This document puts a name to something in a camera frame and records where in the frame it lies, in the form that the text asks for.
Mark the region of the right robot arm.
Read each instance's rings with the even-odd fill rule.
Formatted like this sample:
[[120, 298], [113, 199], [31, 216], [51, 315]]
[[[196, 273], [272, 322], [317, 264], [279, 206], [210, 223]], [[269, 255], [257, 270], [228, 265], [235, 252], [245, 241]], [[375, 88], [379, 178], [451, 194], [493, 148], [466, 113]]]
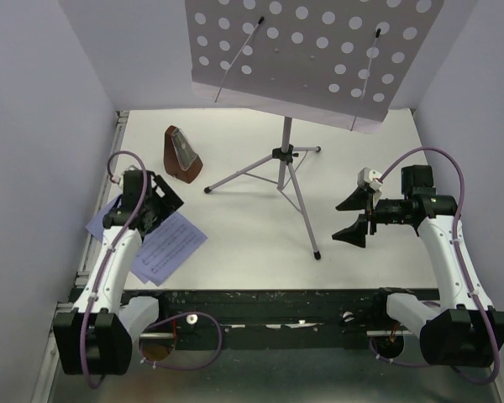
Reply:
[[369, 168], [359, 173], [356, 190], [336, 207], [359, 216], [332, 238], [363, 248], [380, 224], [412, 227], [433, 266], [439, 307], [433, 309], [408, 291], [391, 289], [370, 307], [371, 322], [381, 329], [402, 324], [418, 337], [428, 364], [491, 366], [504, 343], [504, 311], [495, 309], [480, 285], [463, 245], [456, 200], [436, 192], [429, 165], [402, 169], [401, 199], [381, 198], [380, 178], [380, 172]]

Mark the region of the lilac perforated music stand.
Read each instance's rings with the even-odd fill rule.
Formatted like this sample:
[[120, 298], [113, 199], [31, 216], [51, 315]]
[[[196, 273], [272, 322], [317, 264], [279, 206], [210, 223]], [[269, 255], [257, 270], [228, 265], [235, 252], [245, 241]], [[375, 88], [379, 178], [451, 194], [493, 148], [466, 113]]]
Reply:
[[276, 186], [297, 183], [294, 119], [362, 133], [382, 123], [440, 1], [188, 1], [194, 92], [284, 119]]

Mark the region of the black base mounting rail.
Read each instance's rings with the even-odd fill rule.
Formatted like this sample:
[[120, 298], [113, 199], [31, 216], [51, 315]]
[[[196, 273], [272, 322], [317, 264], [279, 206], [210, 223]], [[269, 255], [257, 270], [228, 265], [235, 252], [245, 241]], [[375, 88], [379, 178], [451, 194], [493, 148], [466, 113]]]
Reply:
[[410, 335], [386, 317], [376, 290], [128, 290], [123, 301], [154, 297], [160, 314], [144, 345], [208, 351], [365, 349], [369, 338], [402, 350]]

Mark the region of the lilac sheet music page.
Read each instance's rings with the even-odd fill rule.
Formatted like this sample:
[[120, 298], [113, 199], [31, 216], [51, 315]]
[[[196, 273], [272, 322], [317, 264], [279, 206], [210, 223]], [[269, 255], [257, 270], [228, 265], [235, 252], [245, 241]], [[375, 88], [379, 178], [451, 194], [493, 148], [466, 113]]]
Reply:
[[99, 242], [103, 239], [103, 225], [102, 220], [104, 216], [109, 213], [109, 211], [119, 204], [121, 196], [118, 195], [114, 197], [105, 207], [102, 207], [99, 212], [91, 219], [91, 221], [86, 225], [86, 230]]
[[144, 284], [161, 285], [206, 241], [199, 228], [175, 212], [144, 238], [131, 272]]

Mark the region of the brown wooden metronome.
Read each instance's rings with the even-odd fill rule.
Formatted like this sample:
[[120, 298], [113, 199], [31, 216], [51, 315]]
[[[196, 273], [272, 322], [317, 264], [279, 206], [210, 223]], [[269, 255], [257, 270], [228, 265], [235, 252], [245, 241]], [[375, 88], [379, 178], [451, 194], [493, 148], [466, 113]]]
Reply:
[[191, 184], [203, 168], [200, 156], [193, 150], [184, 132], [173, 125], [164, 134], [163, 165], [168, 175], [187, 184]]

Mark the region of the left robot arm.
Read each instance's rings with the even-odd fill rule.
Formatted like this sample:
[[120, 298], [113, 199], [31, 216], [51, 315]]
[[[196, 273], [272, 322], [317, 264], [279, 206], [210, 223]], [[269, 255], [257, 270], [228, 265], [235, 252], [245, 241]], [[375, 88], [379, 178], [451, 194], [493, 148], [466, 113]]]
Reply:
[[65, 374], [123, 375], [133, 345], [147, 327], [163, 330], [169, 311], [149, 296], [122, 302], [126, 279], [147, 235], [183, 204], [164, 179], [127, 170], [123, 191], [102, 219], [102, 247], [83, 291], [69, 311], [56, 314], [53, 332]]

